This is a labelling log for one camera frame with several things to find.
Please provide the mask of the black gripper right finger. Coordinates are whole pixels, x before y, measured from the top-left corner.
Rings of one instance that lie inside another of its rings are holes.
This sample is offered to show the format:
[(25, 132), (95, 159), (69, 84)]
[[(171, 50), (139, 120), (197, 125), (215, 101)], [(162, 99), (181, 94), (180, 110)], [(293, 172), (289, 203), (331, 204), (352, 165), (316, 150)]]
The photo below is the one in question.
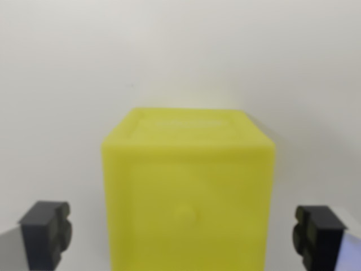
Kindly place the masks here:
[(360, 222), (343, 208), (298, 206), (292, 238), (306, 270), (360, 270)]

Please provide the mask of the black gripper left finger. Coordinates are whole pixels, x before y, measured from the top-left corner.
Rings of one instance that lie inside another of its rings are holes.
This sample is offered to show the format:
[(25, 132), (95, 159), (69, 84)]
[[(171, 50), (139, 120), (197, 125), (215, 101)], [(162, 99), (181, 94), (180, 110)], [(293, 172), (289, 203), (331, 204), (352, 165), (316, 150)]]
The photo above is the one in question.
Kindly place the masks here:
[(1, 230), (1, 270), (56, 270), (72, 239), (68, 202), (37, 201)]

